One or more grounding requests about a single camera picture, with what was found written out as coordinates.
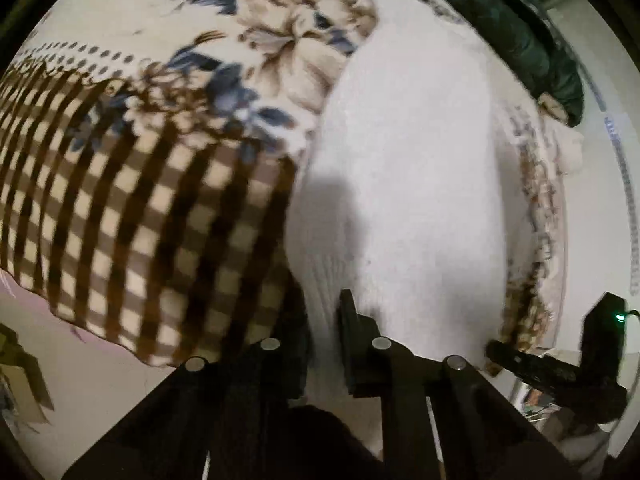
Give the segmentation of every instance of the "floral bedspread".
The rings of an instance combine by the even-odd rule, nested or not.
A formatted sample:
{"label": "floral bedspread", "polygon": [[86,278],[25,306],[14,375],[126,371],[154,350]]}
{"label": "floral bedspread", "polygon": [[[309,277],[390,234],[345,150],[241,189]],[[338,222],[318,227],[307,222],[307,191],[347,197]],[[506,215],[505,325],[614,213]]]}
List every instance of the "floral bedspread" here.
{"label": "floral bedspread", "polygon": [[0,81],[0,267],[52,312],[178,364],[299,306],[296,161],[370,0],[59,0]]}

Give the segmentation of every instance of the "white cloth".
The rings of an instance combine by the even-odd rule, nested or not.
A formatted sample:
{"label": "white cloth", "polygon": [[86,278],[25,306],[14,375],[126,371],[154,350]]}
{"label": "white cloth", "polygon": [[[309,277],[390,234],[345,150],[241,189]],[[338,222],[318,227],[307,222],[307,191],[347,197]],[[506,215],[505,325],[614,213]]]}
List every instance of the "white cloth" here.
{"label": "white cloth", "polygon": [[461,354],[475,365],[504,304],[502,203],[481,57],[422,2],[375,3],[378,26],[329,98],[286,224],[321,369],[321,386],[308,394],[321,407],[344,384],[335,331],[342,288],[383,335],[415,354]]}

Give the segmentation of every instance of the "silver bolt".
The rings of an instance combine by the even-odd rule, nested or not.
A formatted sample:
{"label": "silver bolt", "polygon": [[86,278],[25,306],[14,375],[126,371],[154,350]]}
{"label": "silver bolt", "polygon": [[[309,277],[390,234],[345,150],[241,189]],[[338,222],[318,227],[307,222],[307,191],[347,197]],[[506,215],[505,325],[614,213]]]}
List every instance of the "silver bolt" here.
{"label": "silver bolt", "polygon": [[454,370],[462,370],[466,366],[466,361],[459,355],[450,355],[447,357],[447,365]]}
{"label": "silver bolt", "polygon": [[280,341],[274,337],[268,337],[267,339],[260,341],[260,348],[267,352],[277,350],[280,348]]}
{"label": "silver bolt", "polygon": [[389,350],[391,348],[391,341],[386,337],[376,337],[372,339],[371,345],[376,350]]}
{"label": "silver bolt", "polygon": [[207,364],[207,361],[203,357],[192,357],[185,362],[184,367],[188,372],[199,372]]}

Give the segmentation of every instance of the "checkered fabric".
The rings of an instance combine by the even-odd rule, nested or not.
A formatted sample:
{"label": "checkered fabric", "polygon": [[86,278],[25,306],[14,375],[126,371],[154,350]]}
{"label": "checkered fabric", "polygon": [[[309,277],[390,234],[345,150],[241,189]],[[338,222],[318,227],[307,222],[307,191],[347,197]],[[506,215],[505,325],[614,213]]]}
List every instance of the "checkered fabric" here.
{"label": "checkered fabric", "polygon": [[295,166],[260,151],[245,162],[252,140],[194,150],[169,121],[118,136],[108,113],[90,133],[98,150],[70,150],[65,133],[123,84],[33,58],[2,78],[0,266],[149,364],[235,354],[296,296],[282,245]]}

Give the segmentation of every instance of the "floral print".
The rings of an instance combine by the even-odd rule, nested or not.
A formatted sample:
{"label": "floral print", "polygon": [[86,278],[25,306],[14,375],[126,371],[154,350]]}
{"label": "floral print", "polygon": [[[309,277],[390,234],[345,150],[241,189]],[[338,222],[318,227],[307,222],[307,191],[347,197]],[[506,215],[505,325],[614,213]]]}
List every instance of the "floral print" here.
{"label": "floral print", "polygon": [[96,150],[100,140],[89,132],[109,113],[117,135],[161,134],[170,124],[196,149],[248,138],[295,159],[349,56],[376,25],[371,0],[176,1],[172,14],[185,13],[185,4],[209,8],[215,28],[123,80],[70,128],[72,150]]}

